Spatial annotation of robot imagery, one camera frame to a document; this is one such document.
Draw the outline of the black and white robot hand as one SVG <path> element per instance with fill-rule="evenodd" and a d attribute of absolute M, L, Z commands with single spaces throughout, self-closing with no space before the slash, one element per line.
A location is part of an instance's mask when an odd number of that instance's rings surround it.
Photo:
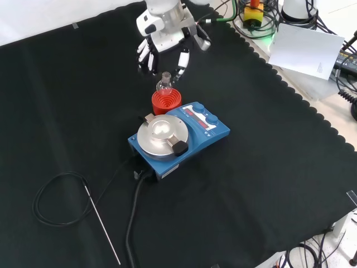
<path fill-rule="evenodd" d="M 196 23 L 191 12 L 185 8 L 169 11 L 161 17 L 145 10 L 136 20 L 144 40 L 137 48 L 137 63 L 140 69 L 157 74 L 159 55 L 179 47 L 180 57 L 174 71 L 173 81 L 183 76 L 190 59 L 190 50 L 184 45 L 185 39 L 197 33 Z"/>

